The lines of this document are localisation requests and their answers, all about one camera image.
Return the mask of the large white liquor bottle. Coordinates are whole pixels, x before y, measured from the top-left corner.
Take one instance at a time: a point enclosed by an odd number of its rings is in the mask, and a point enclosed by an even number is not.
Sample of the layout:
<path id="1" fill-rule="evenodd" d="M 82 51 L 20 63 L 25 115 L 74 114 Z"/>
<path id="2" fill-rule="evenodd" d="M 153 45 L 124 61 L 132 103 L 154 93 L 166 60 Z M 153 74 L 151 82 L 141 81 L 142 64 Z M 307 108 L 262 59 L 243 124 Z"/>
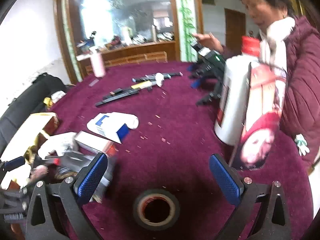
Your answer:
<path id="1" fill-rule="evenodd" d="M 260 41 L 242 37 L 241 54 L 226 60 L 214 126 L 225 144 L 241 146 L 254 137 L 263 142 L 278 129 L 286 90 L 286 70 L 263 63 Z"/>

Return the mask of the yellow cloth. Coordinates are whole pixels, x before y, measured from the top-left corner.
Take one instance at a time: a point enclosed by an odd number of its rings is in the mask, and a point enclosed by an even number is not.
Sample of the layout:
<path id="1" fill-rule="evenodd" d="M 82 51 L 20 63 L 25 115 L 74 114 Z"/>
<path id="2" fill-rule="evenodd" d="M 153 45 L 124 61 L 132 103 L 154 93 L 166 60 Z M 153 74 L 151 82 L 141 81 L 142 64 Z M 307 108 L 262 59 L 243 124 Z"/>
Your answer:
<path id="1" fill-rule="evenodd" d="M 54 104 L 52 99 L 49 97 L 44 98 L 43 103 L 45 104 L 46 109 L 50 109 Z"/>

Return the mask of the long black flat pen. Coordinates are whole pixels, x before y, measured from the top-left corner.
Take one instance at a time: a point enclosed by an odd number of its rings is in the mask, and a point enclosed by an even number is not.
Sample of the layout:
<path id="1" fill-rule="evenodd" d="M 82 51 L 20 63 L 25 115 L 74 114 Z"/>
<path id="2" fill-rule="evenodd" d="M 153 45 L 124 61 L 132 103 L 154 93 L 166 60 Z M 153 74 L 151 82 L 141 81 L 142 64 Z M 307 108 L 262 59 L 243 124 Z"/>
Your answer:
<path id="1" fill-rule="evenodd" d="M 104 100 L 102 100 L 100 102 L 97 102 L 95 104 L 95 107 L 100 107 L 100 106 L 105 105 L 105 104 L 107 104 L 109 102 L 116 101 L 116 100 L 125 98 L 127 96 L 132 96 L 132 95 L 135 95 L 135 94 L 138 94 L 138 93 L 139 93 L 139 89 L 132 89 L 132 90 L 129 90 L 128 92 L 121 93 L 121 94 L 112 96 L 111 98 L 104 99 Z"/>

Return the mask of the black electrical tape roll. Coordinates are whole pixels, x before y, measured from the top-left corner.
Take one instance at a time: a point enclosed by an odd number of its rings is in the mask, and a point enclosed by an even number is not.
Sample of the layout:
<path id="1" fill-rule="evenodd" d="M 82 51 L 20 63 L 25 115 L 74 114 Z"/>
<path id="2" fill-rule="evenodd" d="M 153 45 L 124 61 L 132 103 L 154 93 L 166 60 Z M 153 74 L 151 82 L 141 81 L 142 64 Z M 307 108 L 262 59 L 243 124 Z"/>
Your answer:
<path id="1" fill-rule="evenodd" d="M 177 198 L 163 189 L 142 192 L 133 205 L 133 217 L 138 225 L 151 231 L 172 227 L 180 215 Z"/>

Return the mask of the yellow black pen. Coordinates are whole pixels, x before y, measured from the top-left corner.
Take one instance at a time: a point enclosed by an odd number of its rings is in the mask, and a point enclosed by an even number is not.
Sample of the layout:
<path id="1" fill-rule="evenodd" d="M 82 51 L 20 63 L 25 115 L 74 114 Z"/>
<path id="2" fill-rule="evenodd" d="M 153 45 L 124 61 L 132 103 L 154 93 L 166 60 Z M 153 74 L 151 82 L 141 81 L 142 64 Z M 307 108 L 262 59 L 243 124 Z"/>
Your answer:
<path id="1" fill-rule="evenodd" d="M 136 85 L 132 85 L 130 87 L 127 87 L 127 88 L 117 88 L 116 90 L 113 90 L 110 92 L 110 95 L 111 96 L 115 96 L 117 94 L 120 94 L 120 93 L 123 93 L 127 90 L 130 90 L 130 89 L 143 89 L 143 88 L 147 88 L 147 87 L 150 87 L 150 86 L 153 86 L 156 84 L 156 81 L 144 81 L 144 82 L 141 82 L 141 83 L 138 83 Z"/>

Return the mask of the pink thermos bottle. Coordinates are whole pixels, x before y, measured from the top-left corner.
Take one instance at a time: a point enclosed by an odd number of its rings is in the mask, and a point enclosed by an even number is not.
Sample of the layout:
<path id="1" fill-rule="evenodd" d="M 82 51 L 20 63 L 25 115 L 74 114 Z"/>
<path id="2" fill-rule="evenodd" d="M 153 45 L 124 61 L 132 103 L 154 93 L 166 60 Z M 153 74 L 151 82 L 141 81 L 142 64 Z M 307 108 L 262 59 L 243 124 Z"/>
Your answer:
<path id="1" fill-rule="evenodd" d="M 102 54 L 100 52 L 92 53 L 90 56 L 90 61 L 95 77 L 102 78 L 106 75 L 106 70 L 104 66 L 104 61 Z"/>

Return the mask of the black leather sofa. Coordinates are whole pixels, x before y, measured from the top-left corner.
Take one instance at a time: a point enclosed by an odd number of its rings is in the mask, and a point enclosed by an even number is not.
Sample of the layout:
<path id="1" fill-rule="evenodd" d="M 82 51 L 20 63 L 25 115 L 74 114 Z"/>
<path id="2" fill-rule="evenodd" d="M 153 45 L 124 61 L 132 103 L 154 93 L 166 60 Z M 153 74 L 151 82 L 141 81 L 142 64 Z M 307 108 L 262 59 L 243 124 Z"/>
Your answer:
<path id="1" fill-rule="evenodd" d="M 45 110 L 43 103 L 58 91 L 67 92 L 68 88 L 58 78 L 48 73 L 40 74 L 19 97 L 15 98 L 9 108 L 1 116 L 1 153 L 29 117 L 33 113 Z"/>

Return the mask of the gold white open box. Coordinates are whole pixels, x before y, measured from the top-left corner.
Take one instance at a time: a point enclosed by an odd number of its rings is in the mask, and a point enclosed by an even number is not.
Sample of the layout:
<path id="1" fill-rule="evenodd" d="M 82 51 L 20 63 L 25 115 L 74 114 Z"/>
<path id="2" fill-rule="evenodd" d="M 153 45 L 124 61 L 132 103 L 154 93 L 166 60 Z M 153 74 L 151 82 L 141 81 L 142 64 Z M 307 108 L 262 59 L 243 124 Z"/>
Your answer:
<path id="1" fill-rule="evenodd" d="M 23 156 L 30 147 L 40 147 L 55 132 L 58 126 L 59 120 L 56 113 L 31 114 L 7 145 L 1 160 L 11 161 Z M 1 188 L 6 190 L 11 181 L 15 181 L 21 187 L 25 186 L 29 182 L 30 172 L 31 165 L 28 163 L 7 172 L 1 182 Z"/>

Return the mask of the blue white medicine box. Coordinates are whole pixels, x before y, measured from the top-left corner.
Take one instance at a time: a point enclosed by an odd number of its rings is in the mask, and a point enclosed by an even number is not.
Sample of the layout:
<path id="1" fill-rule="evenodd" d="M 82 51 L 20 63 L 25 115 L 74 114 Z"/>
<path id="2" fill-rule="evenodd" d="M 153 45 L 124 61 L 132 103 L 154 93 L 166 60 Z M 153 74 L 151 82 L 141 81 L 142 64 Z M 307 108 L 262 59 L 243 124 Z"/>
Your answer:
<path id="1" fill-rule="evenodd" d="M 125 122 L 111 113 L 99 113 L 87 123 L 87 128 L 91 132 L 102 135 L 106 139 L 119 144 L 129 133 L 129 128 Z"/>

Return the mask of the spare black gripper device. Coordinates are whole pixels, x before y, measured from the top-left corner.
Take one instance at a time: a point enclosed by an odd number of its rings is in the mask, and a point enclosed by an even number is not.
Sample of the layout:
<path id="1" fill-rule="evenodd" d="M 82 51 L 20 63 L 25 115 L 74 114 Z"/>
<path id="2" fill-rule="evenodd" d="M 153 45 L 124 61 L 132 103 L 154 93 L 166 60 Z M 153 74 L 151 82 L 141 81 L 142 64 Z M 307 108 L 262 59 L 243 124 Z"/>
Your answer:
<path id="1" fill-rule="evenodd" d="M 188 68 L 191 72 L 189 78 L 196 79 L 191 84 L 191 87 L 198 88 L 207 79 L 217 80 L 213 90 L 196 103 L 197 106 L 206 105 L 214 99 L 221 98 L 226 61 L 220 53 L 204 47 L 197 41 L 193 41 L 191 47 L 197 52 L 199 57 L 198 61 Z"/>

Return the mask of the black pen cluster marker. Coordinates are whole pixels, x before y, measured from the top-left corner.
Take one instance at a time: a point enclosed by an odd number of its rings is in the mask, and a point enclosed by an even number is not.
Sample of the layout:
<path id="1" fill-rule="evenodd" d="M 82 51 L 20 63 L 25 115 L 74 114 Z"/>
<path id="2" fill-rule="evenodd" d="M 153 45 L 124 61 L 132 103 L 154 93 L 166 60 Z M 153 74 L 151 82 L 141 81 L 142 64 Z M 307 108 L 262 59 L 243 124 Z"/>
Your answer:
<path id="1" fill-rule="evenodd" d="M 134 83 L 142 82 L 142 81 L 156 81 L 160 77 L 163 77 L 164 79 L 170 79 L 175 76 L 183 76 L 183 74 L 181 72 L 178 72 L 178 73 L 156 73 L 156 74 L 146 75 L 146 76 L 139 77 L 139 78 L 132 78 L 132 81 Z"/>

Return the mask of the small white bottle on pens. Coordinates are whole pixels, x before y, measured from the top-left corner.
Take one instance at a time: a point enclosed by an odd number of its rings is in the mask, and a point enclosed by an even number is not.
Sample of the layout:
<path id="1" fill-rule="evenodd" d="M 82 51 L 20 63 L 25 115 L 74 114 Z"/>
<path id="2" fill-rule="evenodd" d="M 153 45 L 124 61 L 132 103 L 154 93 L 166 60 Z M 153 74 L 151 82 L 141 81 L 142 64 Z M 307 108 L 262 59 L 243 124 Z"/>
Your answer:
<path id="1" fill-rule="evenodd" d="M 164 75 L 162 73 L 157 73 L 155 75 L 155 80 L 156 80 L 156 85 L 158 87 L 162 87 L 164 82 Z"/>

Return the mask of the white dropper bottle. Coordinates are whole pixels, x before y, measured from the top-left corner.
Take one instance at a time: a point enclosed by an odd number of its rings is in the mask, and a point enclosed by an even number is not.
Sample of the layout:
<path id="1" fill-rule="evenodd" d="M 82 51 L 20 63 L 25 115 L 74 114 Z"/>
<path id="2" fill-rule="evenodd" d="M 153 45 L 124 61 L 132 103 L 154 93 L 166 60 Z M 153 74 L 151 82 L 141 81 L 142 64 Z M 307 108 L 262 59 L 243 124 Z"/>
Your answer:
<path id="1" fill-rule="evenodd" d="M 120 120 L 123 120 L 123 122 L 125 122 L 129 129 L 137 129 L 139 126 L 139 119 L 133 114 L 112 112 L 111 115 Z"/>

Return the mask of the small pen near thermos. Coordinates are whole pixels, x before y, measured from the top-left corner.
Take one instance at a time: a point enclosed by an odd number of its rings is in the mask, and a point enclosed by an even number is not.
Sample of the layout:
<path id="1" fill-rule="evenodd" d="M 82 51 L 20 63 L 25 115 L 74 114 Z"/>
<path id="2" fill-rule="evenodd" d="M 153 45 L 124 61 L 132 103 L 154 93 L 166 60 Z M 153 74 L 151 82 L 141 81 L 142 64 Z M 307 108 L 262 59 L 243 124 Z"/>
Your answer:
<path id="1" fill-rule="evenodd" d="M 89 87 L 93 87 L 96 83 L 99 82 L 99 79 L 95 79 L 93 80 L 90 84 L 89 84 Z"/>

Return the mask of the silver grey carton box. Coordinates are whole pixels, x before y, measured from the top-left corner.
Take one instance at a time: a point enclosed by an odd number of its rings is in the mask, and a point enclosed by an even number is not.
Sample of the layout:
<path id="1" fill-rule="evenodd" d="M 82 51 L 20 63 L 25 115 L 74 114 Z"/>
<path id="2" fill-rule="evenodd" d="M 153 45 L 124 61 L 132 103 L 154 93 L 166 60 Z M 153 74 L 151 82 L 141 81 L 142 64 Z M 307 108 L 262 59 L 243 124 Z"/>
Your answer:
<path id="1" fill-rule="evenodd" d="M 92 153 L 104 153 L 108 157 L 116 154 L 116 148 L 112 141 L 92 135 L 90 133 L 81 131 L 75 137 L 74 140 L 77 144 Z"/>

